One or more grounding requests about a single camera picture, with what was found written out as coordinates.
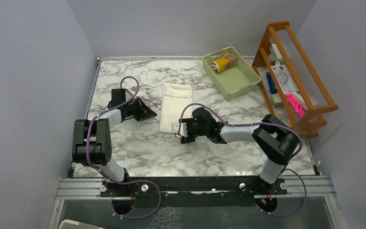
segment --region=gray wall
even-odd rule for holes
[[[316,0],[68,0],[97,56],[255,55],[268,23],[297,34]]]
[[[65,0],[0,0],[0,229],[47,227],[95,65]]]
[[[318,0],[298,39],[339,109],[312,142],[348,229],[366,228],[366,1]]]

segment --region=white marble surface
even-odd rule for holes
[[[112,157],[130,176],[232,176],[257,175],[262,169],[265,154],[256,143],[235,142],[214,144],[206,137],[181,145],[174,135],[159,133],[159,114],[164,83],[186,83],[193,86],[193,102],[215,110],[230,123],[248,123],[269,113],[259,87],[225,101],[213,82],[203,71],[201,61],[108,61],[102,62],[89,117],[106,107],[111,89],[119,88],[125,76],[140,82],[138,96],[158,116],[142,122],[128,120],[111,130]],[[124,88],[135,86],[126,80]],[[283,110],[276,115],[289,123]],[[314,174],[306,147],[290,162],[291,168],[302,175]],[[77,164],[74,177],[99,177],[94,169]]]

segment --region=plastic basket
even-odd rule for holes
[[[238,57],[238,64],[221,73],[214,72],[210,65],[213,61],[222,58],[227,52]],[[253,71],[251,66],[248,65],[238,51],[232,46],[203,56],[203,68],[225,100],[230,100],[245,92],[253,90],[261,81],[260,77]]]
[[[66,219],[61,223],[58,229],[104,229],[104,228]]]

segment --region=pink sticky note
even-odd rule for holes
[[[285,96],[287,97],[287,100],[290,102],[291,106],[294,107],[295,112],[297,112],[300,117],[303,117],[305,112],[302,109],[302,105],[295,101],[292,94],[286,94]]]

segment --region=orange wooden shelf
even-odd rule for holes
[[[257,68],[267,67],[275,85],[279,85],[278,79],[271,69],[271,60],[269,59],[271,43],[277,44],[284,63],[308,108],[305,115],[300,117],[287,101],[281,87],[276,86],[290,119],[291,128],[302,138],[316,137],[318,136],[316,129],[327,124],[322,114],[333,112],[338,109],[338,106],[334,103],[287,21],[273,22],[267,25],[252,63],[252,68],[257,74],[259,74]],[[259,85],[267,107],[274,115],[274,109],[263,82],[260,82]]]

